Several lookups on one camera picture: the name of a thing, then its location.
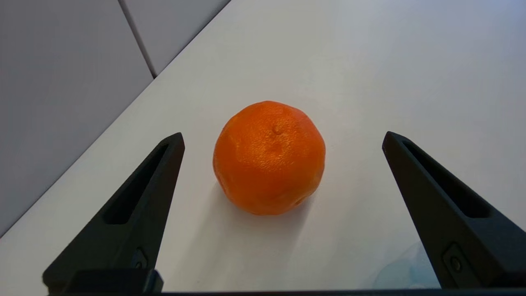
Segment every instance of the white table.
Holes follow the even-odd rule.
[[[186,152],[157,261],[165,291],[358,289],[419,241],[383,157],[403,134],[526,228],[522,1],[232,1],[0,239],[0,294],[44,269],[150,150]],[[212,170],[243,107],[306,112],[320,188],[277,217],[240,212]]]

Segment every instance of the white tabletop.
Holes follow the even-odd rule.
[[[165,291],[378,287],[419,241],[381,150],[389,130],[526,229],[525,9],[232,1],[1,238],[0,294],[45,294],[44,269],[175,132],[186,152],[157,261]],[[303,110],[327,147],[318,191],[276,217],[232,206],[211,163],[227,120],[263,100]]]

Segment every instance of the citrus fruit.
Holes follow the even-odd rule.
[[[252,214],[279,215],[318,188],[325,143],[301,110],[264,101],[244,108],[223,127],[213,165],[232,203]]]

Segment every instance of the gray wall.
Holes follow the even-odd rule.
[[[229,1],[123,0],[123,3],[157,76]]]
[[[0,32],[2,235],[153,78],[116,0],[2,0]]]

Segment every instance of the orange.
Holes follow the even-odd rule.
[[[301,110],[264,101],[234,115],[214,149],[225,195],[256,215],[285,213],[314,193],[325,168],[325,143]]]

